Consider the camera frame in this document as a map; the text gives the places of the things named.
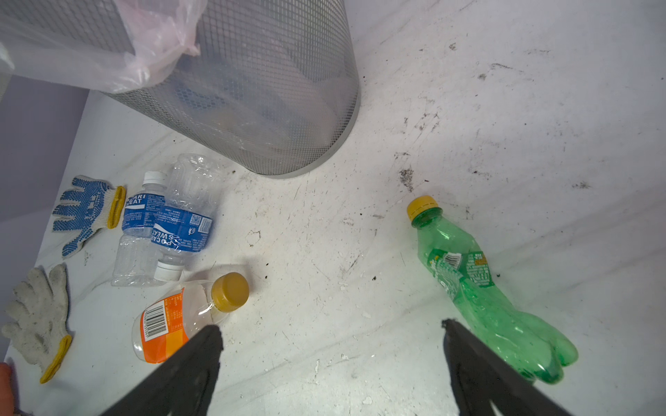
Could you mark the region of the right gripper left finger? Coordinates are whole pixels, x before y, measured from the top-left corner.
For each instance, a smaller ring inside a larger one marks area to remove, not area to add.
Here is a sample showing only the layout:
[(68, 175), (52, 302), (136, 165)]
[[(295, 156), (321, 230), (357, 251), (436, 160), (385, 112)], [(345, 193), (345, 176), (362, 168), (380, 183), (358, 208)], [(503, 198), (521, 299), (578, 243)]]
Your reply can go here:
[(206, 415), (220, 372), (220, 328), (208, 325), (106, 415)]

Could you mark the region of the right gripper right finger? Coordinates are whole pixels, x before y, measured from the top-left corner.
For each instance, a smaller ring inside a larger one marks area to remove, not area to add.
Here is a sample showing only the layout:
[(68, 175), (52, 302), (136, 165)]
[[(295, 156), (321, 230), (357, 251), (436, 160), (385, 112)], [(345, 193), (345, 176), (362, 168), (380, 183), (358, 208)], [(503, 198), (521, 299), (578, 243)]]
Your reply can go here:
[(568, 414), (462, 324), (447, 319), (442, 327), (451, 388), (461, 415)]

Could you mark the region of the yellow-cap clear bottle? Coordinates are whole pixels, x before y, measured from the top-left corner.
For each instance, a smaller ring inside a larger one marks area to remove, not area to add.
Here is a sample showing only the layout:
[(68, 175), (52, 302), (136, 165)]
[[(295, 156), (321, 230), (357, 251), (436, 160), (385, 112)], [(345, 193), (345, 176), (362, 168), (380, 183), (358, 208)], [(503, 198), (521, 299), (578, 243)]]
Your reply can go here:
[(132, 342), (143, 362), (160, 364), (209, 325), (244, 306), (250, 284), (237, 272), (215, 280), (184, 282), (150, 304), (136, 318)]

